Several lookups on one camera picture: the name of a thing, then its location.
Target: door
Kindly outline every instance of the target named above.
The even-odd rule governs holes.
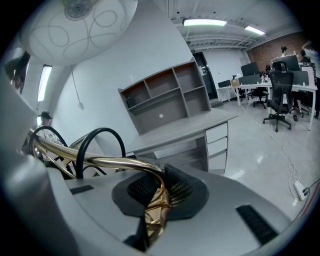
[[[202,74],[202,78],[206,87],[206,90],[208,92],[209,99],[217,99],[217,91],[215,87],[214,80],[211,76],[210,69],[208,67],[207,61],[204,57],[204,54],[202,52],[197,52],[193,54],[193,57],[195,58],[195,61],[200,69],[200,73]]]

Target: white floor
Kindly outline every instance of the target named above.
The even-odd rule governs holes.
[[[288,178],[289,158],[281,147],[264,130],[259,127],[252,117],[264,129],[284,146],[291,157],[293,164],[299,172],[304,187],[310,186],[320,178],[320,119],[313,119],[311,131],[308,125],[311,115],[298,117],[298,122],[293,119],[293,114],[288,114],[286,119],[291,123],[291,130],[284,123],[279,123],[278,132],[275,132],[275,120],[266,121],[268,112],[262,105],[253,108],[244,100],[241,104],[250,114],[248,116],[237,101],[224,103],[217,109],[238,114],[238,117],[229,122],[229,145],[225,176],[235,179],[252,189],[265,199],[281,209],[290,219],[294,219],[302,209],[304,202],[294,203]],[[297,196],[290,180],[291,189]]]

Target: drawer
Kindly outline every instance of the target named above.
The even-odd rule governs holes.
[[[206,142],[214,142],[228,135],[227,123],[205,130]]]
[[[208,160],[209,172],[210,170],[224,170],[226,168],[226,157],[227,157],[227,152],[218,154],[211,158],[209,157],[209,160]]]
[[[211,142],[207,145],[208,148],[208,156],[212,156],[216,153],[219,153],[222,150],[227,149],[227,138],[221,138],[219,140],[216,140],[214,142]]]

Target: desk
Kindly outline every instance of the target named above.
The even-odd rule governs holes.
[[[225,171],[227,162],[228,121],[235,117],[236,114],[213,108],[191,118],[170,122],[136,136],[125,146],[126,153],[134,153],[138,159],[160,167],[164,163],[201,166],[202,170],[220,174]],[[156,158],[153,153],[190,141],[195,141],[197,148],[163,158]]]
[[[233,87],[232,86],[226,86],[226,87],[219,87],[217,88],[218,92],[219,92],[219,96],[220,96],[220,99],[221,99],[221,93],[224,91],[225,92],[225,95],[226,95],[226,99],[228,100],[228,102],[230,102],[230,98],[229,98],[229,93],[228,91],[229,90],[232,90]]]
[[[237,97],[237,101],[238,101],[238,107],[240,107],[240,98],[239,98],[239,89],[245,89],[245,98],[246,98],[246,103],[248,104],[248,96],[247,96],[247,89],[255,89],[258,87],[266,87],[268,90],[268,99],[271,99],[271,93],[270,93],[270,88],[272,87],[271,83],[268,82],[262,82],[259,84],[241,84],[239,86],[234,86],[233,88],[235,88],[236,90],[236,97]],[[299,85],[299,84],[294,84],[292,86],[292,90],[293,91],[298,91],[298,90],[303,90],[303,91],[308,91],[311,92],[313,94],[313,98],[312,98],[312,111],[311,111],[311,117],[310,117],[310,123],[309,123],[309,127],[308,130],[311,131],[311,126],[314,120],[314,115],[315,115],[315,106],[316,106],[316,90],[317,87],[314,85],[309,85],[309,86],[303,86],[303,85]]]

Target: brick wall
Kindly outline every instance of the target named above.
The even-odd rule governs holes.
[[[300,54],[301,47],[307,42],[302,32],[292,33],[265,42],[251,50],[248,50],[248,56],[251,62],[256,62],[260,71],[265,71],[266,65],[271,66],[272,59],[280,57],[282,54],[281,47],[286,46],[286,52],[293,54],[294,51],[299,55],[299,60],[302,58]]]

